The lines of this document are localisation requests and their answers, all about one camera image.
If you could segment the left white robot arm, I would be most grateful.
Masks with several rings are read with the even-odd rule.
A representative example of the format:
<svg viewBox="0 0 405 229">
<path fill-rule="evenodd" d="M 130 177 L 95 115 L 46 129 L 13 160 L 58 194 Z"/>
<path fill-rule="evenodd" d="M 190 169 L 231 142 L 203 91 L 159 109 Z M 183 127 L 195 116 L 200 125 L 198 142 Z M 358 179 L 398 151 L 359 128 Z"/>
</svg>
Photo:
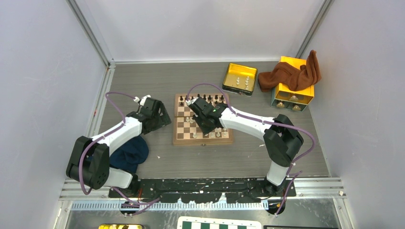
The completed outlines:
<svg viewBox="0 0 405 229">
<path fill-rule="evenodd" d="M 111 167 L 110 156 L 130 139 L 148 134 L 171 123 L 162 101 L 150 95 L 136 98 L 140 110 L 127 114 L 123 121 L 94 137 L 76 139 L 66 175 L 84 187 L 118 187 L 128 197 L 139 191 L 137 176 L 129 170 Z"/>
</svg>

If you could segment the wooden chess board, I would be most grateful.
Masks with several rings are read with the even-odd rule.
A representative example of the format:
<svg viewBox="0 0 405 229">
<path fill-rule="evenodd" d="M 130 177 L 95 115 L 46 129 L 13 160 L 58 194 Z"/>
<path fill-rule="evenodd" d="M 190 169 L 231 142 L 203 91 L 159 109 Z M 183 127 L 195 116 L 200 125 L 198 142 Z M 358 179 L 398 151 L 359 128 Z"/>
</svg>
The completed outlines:
<svg viewBox="0 0 405 229">
<path fill-rule="evenodd" d="M 173 128 L 173 144 L 175 146 L 207 146 L 207 145 L 226 145 L 234 142 L 233 132 L 227 129 L 227 137 L 223 137 L 223 128 L 221 128 L 221 136 L 210 138 L 210 133 L 204 135 L 193 120 L 194 112 L 185 103 L 186 94 L 176 94 L 174 102 L 174 128 Z M 193 138 L 193 133 L 197 133 L 197 138 Z"/>
</svg>

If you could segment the gold metal tin tray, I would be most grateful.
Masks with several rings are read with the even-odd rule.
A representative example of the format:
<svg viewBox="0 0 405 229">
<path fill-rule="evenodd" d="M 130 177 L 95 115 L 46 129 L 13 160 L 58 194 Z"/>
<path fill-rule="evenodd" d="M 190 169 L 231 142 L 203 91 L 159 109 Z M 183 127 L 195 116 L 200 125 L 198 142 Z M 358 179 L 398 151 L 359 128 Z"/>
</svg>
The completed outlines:
<svg viewBox="0 0 405 229">
<path fill-rule="evenodd" d="M 229 63 L 222 89 L 243 96 L 252 96 L 256 85 L 257 68 Z"/>
</svg>

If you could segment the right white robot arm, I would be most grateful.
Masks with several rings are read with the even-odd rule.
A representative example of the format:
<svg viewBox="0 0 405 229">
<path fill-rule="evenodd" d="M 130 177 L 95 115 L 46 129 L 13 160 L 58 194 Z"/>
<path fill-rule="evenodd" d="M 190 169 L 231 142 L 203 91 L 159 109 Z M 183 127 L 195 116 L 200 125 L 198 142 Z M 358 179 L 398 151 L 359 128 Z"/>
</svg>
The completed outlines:
<svg viewBox="0 0 405 229">
<path fill-rule="evenodd" d="M 270 168 L 266 175 L 266 192 L 277 196 L 284 189 L 288 168 L 303 145 L 303 137 L 293 129 L 285 115 L 276 118 L 261 117 L 239 111 L 228 104 L 212 105 L 201 97 L 189 98 L 187 106 L 194 112 L 196 121 L 203 134 L 218 128 L 233 129 L 252 135 L 265 143 Z"/>
</svg>

